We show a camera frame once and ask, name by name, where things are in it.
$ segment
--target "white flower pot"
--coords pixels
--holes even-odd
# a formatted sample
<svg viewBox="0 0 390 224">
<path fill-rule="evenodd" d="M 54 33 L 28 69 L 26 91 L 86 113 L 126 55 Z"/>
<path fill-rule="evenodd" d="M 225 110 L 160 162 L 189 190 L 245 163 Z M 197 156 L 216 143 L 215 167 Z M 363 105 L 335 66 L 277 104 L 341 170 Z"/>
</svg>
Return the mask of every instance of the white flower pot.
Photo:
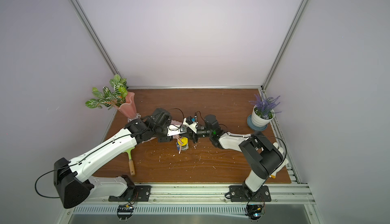
<svg viewBox="0 0 390 224">
<path fill-rule="evenodd" d="M 253 125 L 255 125 L 256 127 L 264 127 L 265 125 L 267 125 L 271 120 L 271 119 L 263 119 L 261 117 L 259 117 L 256 113 L 255 113 L 255 107 L 253 107 L 253 110 L 252 110 L 252 123 Z"/>
</svg>

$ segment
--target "wooden handle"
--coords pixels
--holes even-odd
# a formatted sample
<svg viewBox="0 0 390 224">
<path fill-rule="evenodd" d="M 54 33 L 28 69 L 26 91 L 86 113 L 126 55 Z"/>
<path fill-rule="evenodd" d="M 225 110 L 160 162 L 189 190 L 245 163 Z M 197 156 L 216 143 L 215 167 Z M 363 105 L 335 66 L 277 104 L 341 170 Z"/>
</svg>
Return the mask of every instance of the wooden handle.
<svg viewBox="0 0 390 224">
<path fill-rule="evenodd" d="M 135 175 L 135 169 L 134 169 L 134 162 L 133 160 L 129 160 L 129 168 L 130 168 L 130 175 Z"/>
</svg>

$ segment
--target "pink object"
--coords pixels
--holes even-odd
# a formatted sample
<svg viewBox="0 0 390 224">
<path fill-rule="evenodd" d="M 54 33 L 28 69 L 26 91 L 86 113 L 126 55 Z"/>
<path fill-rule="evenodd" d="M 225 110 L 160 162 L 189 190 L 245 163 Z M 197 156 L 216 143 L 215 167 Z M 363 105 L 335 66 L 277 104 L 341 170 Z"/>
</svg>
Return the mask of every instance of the pink object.
<svg viewBox="0 0 390 224">
<path fill-rule="evenodd" d="M 126 102 L 120 105 L 119 108 L 117 108 L 122 114 L 127 116 L 127 118 L 134 119 L 137 117 L 137 109 L 135 108 L 134 103 L 134 93 L 128 92 L 126 96 Z"/>
</svg>

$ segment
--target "wooden table surface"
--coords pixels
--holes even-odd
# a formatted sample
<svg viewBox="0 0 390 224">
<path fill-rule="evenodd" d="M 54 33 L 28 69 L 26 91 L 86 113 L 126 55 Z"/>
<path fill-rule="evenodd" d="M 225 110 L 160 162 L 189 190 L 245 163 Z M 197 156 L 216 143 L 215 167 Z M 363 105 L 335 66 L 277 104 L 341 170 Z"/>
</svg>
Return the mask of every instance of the wooden table surface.
<svg viewBox="0 0 390 224">
<path fill-rule="evenodd" d="M 180 108 L 184 116 L 194 116 L 196 111 L 214 114 L 219 123 L 225 124 L 228 131 L 235 134 L 250 134 L 252 129 L 246 119 L 253 106 L 256 89 L 172 89 L 172 90 L 132 90 L 137 112 L 142 116 L 151 115 L 158 108 L 166 110 Z M 172 119 L 182 120 L 179 110 L 170 110 Z M 117 112 L 107 138 L 112 137 L 124 125 L 127 118 Z M 263 131 L 266 136 L 274 136 L 268 125 Z M 195 145 L 188 142 L 189 149 L 180 154 L 176 140 L 158 143 L 157 139 L 138 144 L 131 151 L 135 166 L 135 183 L 149 182 L 190 182 L 190 183 L 242 183 L 249 175 L 250 167 L 241 152 L 232 149 L 215 148 L 208 138 L 198 140 Z M 130 176 L 128 155 L 122 153 L 94 173 L 97 177 Z M 275 179 L 267 183 L 291 183 L 287 169 L 278 172 Z"/>
</svg>

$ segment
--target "small jar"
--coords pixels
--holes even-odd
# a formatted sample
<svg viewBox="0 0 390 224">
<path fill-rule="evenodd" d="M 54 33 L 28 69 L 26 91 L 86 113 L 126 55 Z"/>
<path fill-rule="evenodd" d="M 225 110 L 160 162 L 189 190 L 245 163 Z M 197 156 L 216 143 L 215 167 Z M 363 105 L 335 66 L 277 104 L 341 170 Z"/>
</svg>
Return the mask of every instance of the small jar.
<svg viewBox="0 0 390 224">
<path fill-rule="evenodd" d="M 181 150 L 187 150 L 188 149 L 188 139 L 186 137 L 181 137 Z M 176 142 L 176 147 L 178 150 L 180 150 L 180 142 Z"/>
</svg>

